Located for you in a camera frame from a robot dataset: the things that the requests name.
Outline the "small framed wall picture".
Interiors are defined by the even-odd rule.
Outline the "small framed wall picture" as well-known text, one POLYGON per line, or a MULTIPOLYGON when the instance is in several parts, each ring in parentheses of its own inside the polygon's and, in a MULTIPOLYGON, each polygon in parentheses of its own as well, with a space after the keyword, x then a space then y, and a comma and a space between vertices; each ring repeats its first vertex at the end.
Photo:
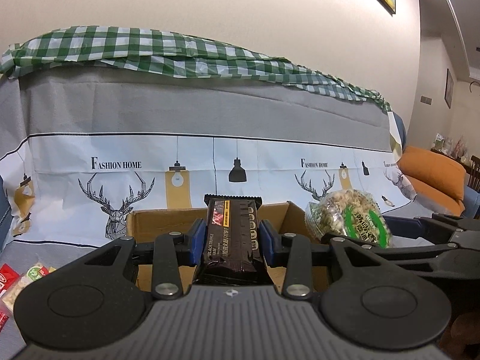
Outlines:
POLYGON ((444 100, 448 106, 449 109, 452 108, 452 100, 453 100, 453 91, 454 91, 454 79, 452 72, 450 69, 447 69, 446 73, 446 84, 445 84, 445 90, 444 90, 444 100))

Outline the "dark brown chocolate bar pack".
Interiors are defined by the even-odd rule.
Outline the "dark brown chocolate bar pack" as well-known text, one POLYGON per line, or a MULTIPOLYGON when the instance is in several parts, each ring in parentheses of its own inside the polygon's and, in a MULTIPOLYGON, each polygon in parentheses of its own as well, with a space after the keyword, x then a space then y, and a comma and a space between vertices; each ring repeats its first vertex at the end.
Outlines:
POLYGON ((272 284, 261 251, 260 197, 207 194, 207 229, 193 283, 205 286, 272 284))

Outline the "round peanut pack green label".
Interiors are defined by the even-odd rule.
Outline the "round peanut pack green label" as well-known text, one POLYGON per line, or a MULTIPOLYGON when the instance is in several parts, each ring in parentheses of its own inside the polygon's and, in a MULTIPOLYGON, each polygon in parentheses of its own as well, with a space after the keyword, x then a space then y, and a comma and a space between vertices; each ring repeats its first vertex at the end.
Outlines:
POLYGON ((344 189, 327 193, 319 202, 310 202, 305 211, 310 234, 320 240, 327 233, 370 242, 381 248, 391 246, 392 234, 370 193, 344 189))

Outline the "brown cardboard box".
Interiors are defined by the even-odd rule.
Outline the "brown cardboard box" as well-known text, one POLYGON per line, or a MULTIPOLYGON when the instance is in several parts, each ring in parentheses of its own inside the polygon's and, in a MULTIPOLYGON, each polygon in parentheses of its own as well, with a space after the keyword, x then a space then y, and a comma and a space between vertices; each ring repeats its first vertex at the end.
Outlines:
POLYGON ((185 297, 193 287, 274 287, 292 300, 311 300, 326 271, 295 203, 260 205, 251 197, 215 198, 203 209, 134 211, 128 259, 139 288, 158 300, 185 297))

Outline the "red snack box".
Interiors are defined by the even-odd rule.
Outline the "red snack box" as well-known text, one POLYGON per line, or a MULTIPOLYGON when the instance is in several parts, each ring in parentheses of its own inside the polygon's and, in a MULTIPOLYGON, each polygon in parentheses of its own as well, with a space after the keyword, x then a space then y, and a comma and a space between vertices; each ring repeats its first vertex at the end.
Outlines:
POLYGON ((17 284, 20 280, 21 275, 17 273, 13 268, 11 268, 8 264, 1 265, 1 272, 0 272, 0 280, 1 280, 1 322, 0 322, 0 330, 4 328, 7 321, 10 317, 13 316, 13 307, 14 301, 10 300, 10 294, 13 287, 17 284))

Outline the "grey printed sofa cover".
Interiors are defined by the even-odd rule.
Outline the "grey printed sofa cover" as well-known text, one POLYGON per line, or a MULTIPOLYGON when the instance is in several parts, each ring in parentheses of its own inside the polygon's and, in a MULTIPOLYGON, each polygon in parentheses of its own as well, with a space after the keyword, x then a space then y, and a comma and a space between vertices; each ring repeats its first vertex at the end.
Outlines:
POLYGON ((408 204, 391 112, 241 79, 57 67, 1 80, 9 245, 88 246, 18 296, 19 359, 443 359, 443 289, 329 282, 311 300, 274 287, 142 291, 134 211, 203 209, 207 194, 295 203, 357 189, 408 204))

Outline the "cluttered side table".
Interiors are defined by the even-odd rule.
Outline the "cluttered side table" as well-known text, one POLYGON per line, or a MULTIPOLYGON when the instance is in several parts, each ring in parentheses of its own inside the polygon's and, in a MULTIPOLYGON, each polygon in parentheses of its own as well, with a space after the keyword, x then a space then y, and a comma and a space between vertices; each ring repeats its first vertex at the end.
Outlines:
POLYGON ((454 141, 449 136, 437 133, 431 150, 437 154, 446 155, 464 165, 470 165, 470 156, 466 140, 461 136, 454 141))

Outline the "wooden chair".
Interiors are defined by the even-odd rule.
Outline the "wooden chair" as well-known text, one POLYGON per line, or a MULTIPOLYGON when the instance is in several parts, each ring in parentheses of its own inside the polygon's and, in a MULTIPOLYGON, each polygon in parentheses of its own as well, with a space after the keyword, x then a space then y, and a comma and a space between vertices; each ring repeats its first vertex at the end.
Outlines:
POLYGON ((470 171, 468 186, 470 189, 480 192, 480 158, 472 155, 470 158, 470 171))

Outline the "green checkered cloth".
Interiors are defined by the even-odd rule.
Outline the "green checkered cloth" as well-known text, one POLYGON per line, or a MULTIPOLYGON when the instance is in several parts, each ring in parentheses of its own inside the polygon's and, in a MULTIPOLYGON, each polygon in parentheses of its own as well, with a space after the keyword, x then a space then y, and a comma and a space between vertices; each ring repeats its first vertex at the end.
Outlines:
POLYGON ((115 26, 59 28, 8 47, 1 74, 18 78, 65 66, 95 66, 174 79, 244 79, 301 89, 346 102, 391 105, 376 90, 222 41, 169 31, 115 26))

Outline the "orange cushion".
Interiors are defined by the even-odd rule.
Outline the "orange cushion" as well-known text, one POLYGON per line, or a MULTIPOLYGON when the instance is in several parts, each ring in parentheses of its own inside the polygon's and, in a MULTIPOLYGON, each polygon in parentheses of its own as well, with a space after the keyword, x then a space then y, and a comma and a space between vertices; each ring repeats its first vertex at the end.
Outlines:
POLYGON ((397 162, 415 191, 454 215, 465 210, 465 175, 461 164, 446 155, 407 146, 397 162))

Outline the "clear peanut cracker pack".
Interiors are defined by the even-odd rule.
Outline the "clear peanut cracker pack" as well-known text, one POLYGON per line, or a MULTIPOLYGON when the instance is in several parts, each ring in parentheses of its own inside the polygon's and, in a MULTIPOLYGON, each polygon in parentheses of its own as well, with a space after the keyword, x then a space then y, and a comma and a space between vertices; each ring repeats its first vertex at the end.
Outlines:
POLYGON ((27 269, 23 275, 16 279, 13 285, 1 295, 2 304, 11 314, 13 314, 14 305, 18 295, 31 283, 38 281, 55 270, 55 267, 47 267, 39 262, 35 263, 32 267, 27 269))

